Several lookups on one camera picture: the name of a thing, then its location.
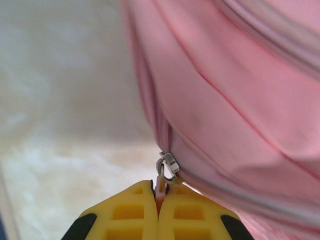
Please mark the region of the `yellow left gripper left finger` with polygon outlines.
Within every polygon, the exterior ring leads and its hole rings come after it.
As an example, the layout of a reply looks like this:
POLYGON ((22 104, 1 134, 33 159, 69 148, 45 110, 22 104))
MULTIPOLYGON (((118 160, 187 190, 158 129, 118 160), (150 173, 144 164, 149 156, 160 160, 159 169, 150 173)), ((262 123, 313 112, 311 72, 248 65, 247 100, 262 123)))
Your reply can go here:
POLYGON ((63 240, 156 240, 158 213, 152 180, 139 181, 86 209, 63 240))

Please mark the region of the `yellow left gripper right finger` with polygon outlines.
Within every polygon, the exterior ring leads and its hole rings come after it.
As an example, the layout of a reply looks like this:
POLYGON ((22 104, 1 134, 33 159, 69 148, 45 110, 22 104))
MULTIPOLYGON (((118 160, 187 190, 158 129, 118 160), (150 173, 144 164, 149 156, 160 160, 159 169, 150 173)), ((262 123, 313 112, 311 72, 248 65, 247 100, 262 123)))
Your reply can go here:
POLYGON ((160 240, 251 240, 233 211, 186 185, 172 185, 158 218, 160 240))

